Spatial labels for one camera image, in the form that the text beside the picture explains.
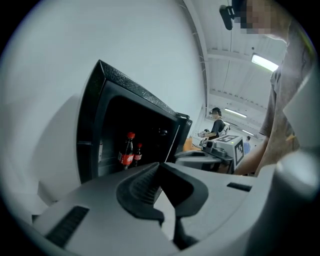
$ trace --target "black slot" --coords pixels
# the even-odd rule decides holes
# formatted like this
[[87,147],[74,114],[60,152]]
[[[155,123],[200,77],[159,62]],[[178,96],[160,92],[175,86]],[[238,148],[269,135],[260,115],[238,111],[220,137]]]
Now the black slot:
[[56,246],[63,248],[80,225],[89,209],[75,206],[60,222],[46,235],[46,238]]
[[246,192],[250,192],[252,186],[248,186],[248,185],[243,185],[243,184],[239,184],[239,183],[234,183],[234,182],[230,182],[228,185],[226,185],[229,188],[233,188],[236,190],[242,190],[242,191],[246,191]]

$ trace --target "person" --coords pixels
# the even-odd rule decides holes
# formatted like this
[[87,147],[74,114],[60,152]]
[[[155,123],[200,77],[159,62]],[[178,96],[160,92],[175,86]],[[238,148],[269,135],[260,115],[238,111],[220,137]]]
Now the person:
[[248,154],[250,152],[251,146],[250,146],[250,141],[251,137],[247,136],[245,142],[243,143],[243,150],[244,150],[244,154]]
[[221,110],[218,107],[213,108],[210,113],[212,114],[213,119],[215,119],[211,132],[201,134],[202,138],[208,138],[213,140],[219,138],[219,133],[221,133],[225,127],[225,123],[222,120]]
[[300,84],[311,70],[316,57],[303,29],[278,3],[272,0],[232,0],[240,7],[240,18],[255,34],[264,34],[286,43],[282,64],[271,75],[271,89],[266,116],[260,133],[263,143],[250,151],[238,168],[237,175],[254,173],[262,167],[275,164],[284,155],[299,148],[291,125],[283,113]]

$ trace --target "black headset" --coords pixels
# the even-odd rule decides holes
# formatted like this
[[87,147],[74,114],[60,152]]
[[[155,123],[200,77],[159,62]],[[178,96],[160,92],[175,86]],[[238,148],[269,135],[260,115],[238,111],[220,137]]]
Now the black headset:
[[240,27],[242,29],[247,29],[247,18],[246,13],[247,10],[247,0],[232,0],[231,6],[221,5],[219,12],[222,17],[223,23],[227,30],[232,30],[234,20],[237,23],[240,23]]

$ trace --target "white wall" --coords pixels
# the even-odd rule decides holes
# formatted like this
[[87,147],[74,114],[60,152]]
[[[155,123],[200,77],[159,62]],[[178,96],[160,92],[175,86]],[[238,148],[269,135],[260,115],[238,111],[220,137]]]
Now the white wall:
[[1,179],[25,192],[40,181],[52,200],[79,186],[77,109],[99,59],[196,122],[205,88],[181,8],[173,0],[38,4],[1,59]]
[[[204,129],[209,129],[211,131],[212,127],[214,126],[214,122],[205,119],[202,124],[200,125],[200,131],[202,132]],[[231,127],[231,130],[228,131],[228,135],[235,135],[235,136],[242,136],[243,142],[246,141],[247,136],[250,136],[250,134],[247,134],[243,131],[239,131],[237,129],[234,129]],[[251,146],[251,150],[254,149],[255,145],[259,145],[262,141],[259,139],[256,139],[251,136],[251,139],[249,141],[249,144]]]

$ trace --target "fluorescent light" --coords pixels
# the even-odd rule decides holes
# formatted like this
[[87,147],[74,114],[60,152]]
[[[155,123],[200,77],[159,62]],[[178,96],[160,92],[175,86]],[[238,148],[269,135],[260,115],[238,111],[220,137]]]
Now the fluorescent light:
[[225,111],[228,111],[228,112],[231,112],[231,113],[234,113],[234,114],[236,114],[236,115],[239,115],[239,116],[241,116],[241,117],[243,117],[243,118],[246,118],[246,117],[247,117],[247,116],[244,115],[244,114],[238,113],[238,112],[233,111],[233,110],[228,109],[228,108],[225,108],[224,110],[225,110]]
[[274,64],[273,62],[271,62],[270,60],[267,60],[265,58],[262,58],[256,54],[254,54],[252,56],[252,59],[251,61],[254,63],[254,64],[258,64],[270,71],[275,71],[279,66],[277,64]]
[[248,132],[248,131],[246,131],[246,130],[242,130],[243,132],[245,132],[245,133],[247,133],[247,134],[250,134],[250,135],[252,135],[252,136],[255,136],[254,134],[252,134],[251,132]]

